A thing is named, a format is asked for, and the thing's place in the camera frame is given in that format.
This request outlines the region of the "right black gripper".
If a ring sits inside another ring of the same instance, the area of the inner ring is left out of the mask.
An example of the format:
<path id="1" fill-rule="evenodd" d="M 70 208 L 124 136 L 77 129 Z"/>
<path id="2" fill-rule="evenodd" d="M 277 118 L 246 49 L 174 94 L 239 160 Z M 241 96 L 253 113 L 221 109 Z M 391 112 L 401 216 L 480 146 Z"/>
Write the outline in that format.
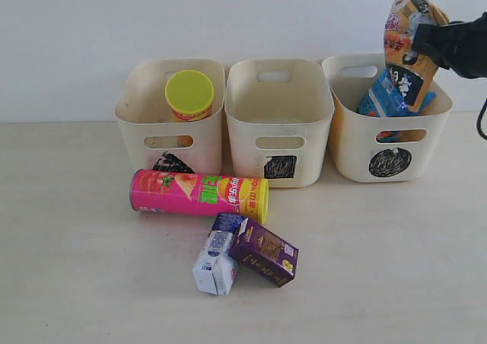
<path id="1" fill-rule="evenodd" d="M 420 24 L 412 50 L 462 78 L 486 78 L 486 12 L 474 21 Z"/>

